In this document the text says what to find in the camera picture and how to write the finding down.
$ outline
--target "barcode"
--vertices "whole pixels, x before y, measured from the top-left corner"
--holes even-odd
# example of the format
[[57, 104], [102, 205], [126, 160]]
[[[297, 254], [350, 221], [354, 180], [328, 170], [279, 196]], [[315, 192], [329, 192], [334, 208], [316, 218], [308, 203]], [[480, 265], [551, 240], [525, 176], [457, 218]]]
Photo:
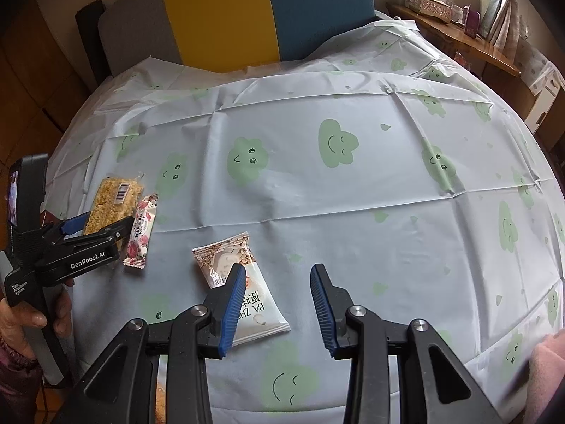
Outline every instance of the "barcode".
[[122, 183], [118, 187], [118, 192], [116, 193], [116, 199], [114, 199], [114, 204], [123, 204], [125, 195], [128, 194], [129, 183]]

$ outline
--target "silver pivot bolt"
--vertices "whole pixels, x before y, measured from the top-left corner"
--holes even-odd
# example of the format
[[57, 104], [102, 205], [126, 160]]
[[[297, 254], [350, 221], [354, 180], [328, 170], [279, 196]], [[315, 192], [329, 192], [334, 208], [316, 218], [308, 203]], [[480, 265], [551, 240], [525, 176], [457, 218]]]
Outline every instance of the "silver pivot bolt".
[[190, 308], [190, 313], [196, 317], [204, 316], [204, 314], [207, 312], [208, 312], [208, 308], [205, 307], [204, 305], [196, 305]]
[[137, 331], [141, 327], [143, 327], [143, 320], [142, 319], [132, 319], [128, 322], [128, 328], [131, 331]]
[[412, 327], [417, 331], [428, 331], [429, 324], [424, 319], [416, 319], [412, 322]]
[[349, 308], [349, 312], [353, 316], [363, 317], [367, 313], [367, 310], [363, 306], [354, 305]]

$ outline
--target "pink floral candy bar wrapper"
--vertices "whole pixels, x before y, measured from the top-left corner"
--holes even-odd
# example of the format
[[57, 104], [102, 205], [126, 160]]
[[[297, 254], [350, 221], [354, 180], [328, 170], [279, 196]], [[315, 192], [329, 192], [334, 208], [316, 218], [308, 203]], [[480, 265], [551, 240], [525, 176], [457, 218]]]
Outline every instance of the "pink floral candy bar wrapper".
[[136, 216], [133, 221], [132, 233], [129, 236], [128, 256], [124, 260], [127, 266], [145, 268], [149, 236], [157, 213], [157, 193], [145, 196], [137, 205]]

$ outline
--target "cabinet handle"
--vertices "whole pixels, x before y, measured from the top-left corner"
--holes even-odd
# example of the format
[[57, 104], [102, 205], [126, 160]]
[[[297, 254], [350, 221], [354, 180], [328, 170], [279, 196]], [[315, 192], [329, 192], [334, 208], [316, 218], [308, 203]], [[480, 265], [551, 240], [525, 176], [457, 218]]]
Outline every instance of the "cabinet handle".
[[545, 118], [545, 112], [541, 113], [540, 117], [536, 121], [536, 125], [539, 125], [541, 121], [543, 121], [543, 118]]

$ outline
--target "pink towel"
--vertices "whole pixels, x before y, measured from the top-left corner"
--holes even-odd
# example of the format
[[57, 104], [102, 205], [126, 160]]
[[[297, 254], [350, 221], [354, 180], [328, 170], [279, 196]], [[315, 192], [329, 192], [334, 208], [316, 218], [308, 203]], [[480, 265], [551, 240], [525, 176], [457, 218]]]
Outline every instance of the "pink towel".
[[565, 376], [565, 329], [547, 335], [532, 352], [524, 424], [534, 424]]

